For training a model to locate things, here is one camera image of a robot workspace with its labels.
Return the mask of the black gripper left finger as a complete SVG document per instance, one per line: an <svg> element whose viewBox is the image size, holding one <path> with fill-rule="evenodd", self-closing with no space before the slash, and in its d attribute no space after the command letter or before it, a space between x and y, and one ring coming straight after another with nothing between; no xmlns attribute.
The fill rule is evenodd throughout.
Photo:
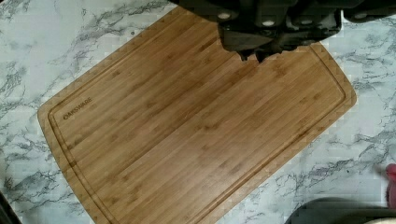
<svg viewBox="0 0 396 224"><path fill-rule="evenodd" d="M255 50L272 41L271 37L233 31L231 28L218 27L220 42L223 48L230 52L236 52L242 61L246 61Z"/></svg>

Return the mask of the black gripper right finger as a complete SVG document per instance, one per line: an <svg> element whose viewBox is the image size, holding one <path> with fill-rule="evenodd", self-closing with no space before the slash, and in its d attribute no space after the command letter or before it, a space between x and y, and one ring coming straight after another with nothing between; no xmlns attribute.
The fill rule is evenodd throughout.
<svg viewBox="0 0 396 224"><path fill-rule="evenodd" d="M316 32L282 33L267 44L255 49L255 56L259 63L268 57L283 51L293 51L300 46L308 46L322 40L324 36Z"/></svg>

